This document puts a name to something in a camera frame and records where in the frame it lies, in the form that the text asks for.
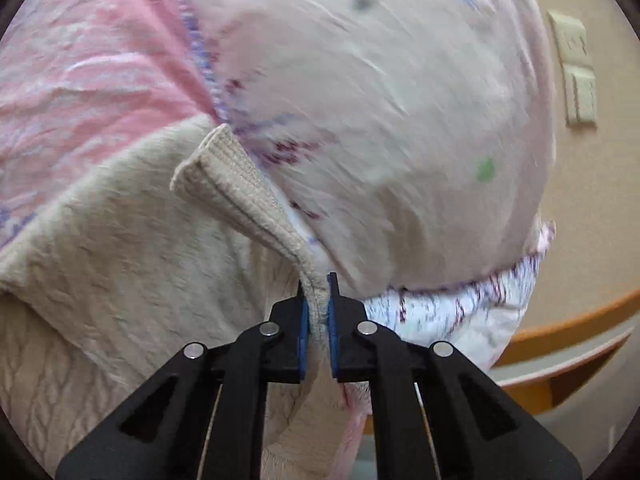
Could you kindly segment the beige wall switch panel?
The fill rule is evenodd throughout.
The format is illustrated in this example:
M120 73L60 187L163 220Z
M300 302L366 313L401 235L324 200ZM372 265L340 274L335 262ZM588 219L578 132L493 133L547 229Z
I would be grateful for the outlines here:
M595 126L597 84L587 29L578 18L548 12L564 80L566 122L570 127Z

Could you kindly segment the large pale pink floral pillow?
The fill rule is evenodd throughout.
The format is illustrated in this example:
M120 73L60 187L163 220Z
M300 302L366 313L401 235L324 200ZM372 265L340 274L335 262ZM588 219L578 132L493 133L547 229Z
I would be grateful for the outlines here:
M189 0L219 110L360 297L532 252L554 161L536 0Z

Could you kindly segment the white lavender-print pillow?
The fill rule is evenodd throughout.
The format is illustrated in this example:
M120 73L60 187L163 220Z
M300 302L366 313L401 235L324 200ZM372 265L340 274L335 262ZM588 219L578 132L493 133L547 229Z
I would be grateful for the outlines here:
M390 289L366 299L367 315L412 344L448 341L481 370L489 370L526 315L555 233L555 224L544 222L532 252L484 280L434 292Z

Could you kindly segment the beige cable-knit sweater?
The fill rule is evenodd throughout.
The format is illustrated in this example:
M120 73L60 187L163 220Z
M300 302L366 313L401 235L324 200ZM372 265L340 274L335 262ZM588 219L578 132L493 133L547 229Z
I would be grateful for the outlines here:
M311 220L335 141L237 138L205 115L91 170L1 253L1 406L35 462L63 456L179 348L226 344L305 293L310 375L268 391L262 476L345 479L364 424L329 366L326 257Z

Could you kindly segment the wooden headboard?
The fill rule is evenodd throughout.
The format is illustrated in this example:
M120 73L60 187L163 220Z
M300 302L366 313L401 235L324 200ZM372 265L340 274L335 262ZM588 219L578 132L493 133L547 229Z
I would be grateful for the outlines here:
M530 414L551 412L593 378L628 340L639 318L639 294L554 325L524 330L490 378Z

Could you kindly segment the pink floral bed sheet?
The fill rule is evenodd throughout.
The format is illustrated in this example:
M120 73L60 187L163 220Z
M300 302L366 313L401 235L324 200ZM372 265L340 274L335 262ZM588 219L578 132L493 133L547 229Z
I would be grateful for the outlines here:
M104 159L210 113L184 0L25 0L1 40L1 241Z

